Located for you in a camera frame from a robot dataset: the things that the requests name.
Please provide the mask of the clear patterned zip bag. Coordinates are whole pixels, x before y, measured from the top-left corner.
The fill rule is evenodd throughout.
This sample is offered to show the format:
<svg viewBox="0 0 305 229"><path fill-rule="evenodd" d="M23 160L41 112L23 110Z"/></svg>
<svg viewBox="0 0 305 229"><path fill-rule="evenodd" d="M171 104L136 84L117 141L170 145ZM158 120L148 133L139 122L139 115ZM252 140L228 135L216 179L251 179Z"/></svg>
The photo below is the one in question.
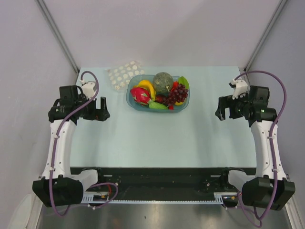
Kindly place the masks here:
<svg viewBox="0 0 305 229"><path fill-rule="evenodd" d="M116 91L124 90L135 76L144 74L142 64L132 60L105 70L105 76L110 82L110 86Z"/></svg>

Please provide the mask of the purple grape bunch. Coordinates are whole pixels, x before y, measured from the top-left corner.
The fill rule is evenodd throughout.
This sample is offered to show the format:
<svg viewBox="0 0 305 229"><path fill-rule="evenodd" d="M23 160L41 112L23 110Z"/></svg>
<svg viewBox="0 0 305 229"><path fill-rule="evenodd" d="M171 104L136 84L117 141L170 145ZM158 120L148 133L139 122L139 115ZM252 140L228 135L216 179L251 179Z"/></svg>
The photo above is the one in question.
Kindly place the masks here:
<svg viewBox="0 0 305 229"><path fill-rule="evenodd" d="M167 99L163 104L169 107L171 105L175 105L174 103L176 101L185 101L188 97L188 92L189 90L186 89L184 85L179 84L178 88L175 91L168 94Z"/></svg>

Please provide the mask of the green netted melon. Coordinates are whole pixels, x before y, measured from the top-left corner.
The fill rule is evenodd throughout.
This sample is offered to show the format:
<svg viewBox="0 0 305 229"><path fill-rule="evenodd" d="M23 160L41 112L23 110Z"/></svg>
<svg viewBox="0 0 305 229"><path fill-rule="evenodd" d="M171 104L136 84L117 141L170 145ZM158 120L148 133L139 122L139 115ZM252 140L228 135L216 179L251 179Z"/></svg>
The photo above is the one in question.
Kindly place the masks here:
<svg viewBox="0 0 305 229"><path fill-rule="evenodd" d="M169 73L157 73L152 81L157 93L168 93L173 87L173 78Z"/></svg>

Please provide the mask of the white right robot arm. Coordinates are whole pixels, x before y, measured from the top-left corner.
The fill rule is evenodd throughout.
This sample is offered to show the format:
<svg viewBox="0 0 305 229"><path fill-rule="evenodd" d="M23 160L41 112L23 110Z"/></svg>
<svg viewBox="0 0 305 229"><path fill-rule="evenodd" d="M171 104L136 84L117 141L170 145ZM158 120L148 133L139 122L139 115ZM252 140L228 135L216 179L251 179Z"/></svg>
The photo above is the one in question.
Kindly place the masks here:
<svg viewBox="0 0 305 229"><path fill-rule="evenodd" d="M268 107L270 92L261 86L231 86L233 95L219 97L215 115L225 120L229 109L231 119L244 117L251 129L256 152L256 173L247 175L240 169L230 169L220 179L224 191L241 191L245 205L281 210L295 193L295 184L287 180L277 145L277 113Z"/></svg>

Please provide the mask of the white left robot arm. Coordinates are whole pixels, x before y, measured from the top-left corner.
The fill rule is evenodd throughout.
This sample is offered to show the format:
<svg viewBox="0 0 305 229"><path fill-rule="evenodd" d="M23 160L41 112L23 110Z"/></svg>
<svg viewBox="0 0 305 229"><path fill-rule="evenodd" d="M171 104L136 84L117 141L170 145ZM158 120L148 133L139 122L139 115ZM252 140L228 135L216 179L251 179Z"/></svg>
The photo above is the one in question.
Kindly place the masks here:
<svg viewBox="0 0 305 229"><path fill-rule="evenodd" d="M105 178L95 169L72 175L70 157L78 119L106 121L110 118L106 98L101 97L101 106L97 108L95 82L62 86L59 91L59 99L48 112L51 139L46 166L41 179L32 184L33 192L46 207L79 204L87 189L99 191L105 186Z"/></svg>

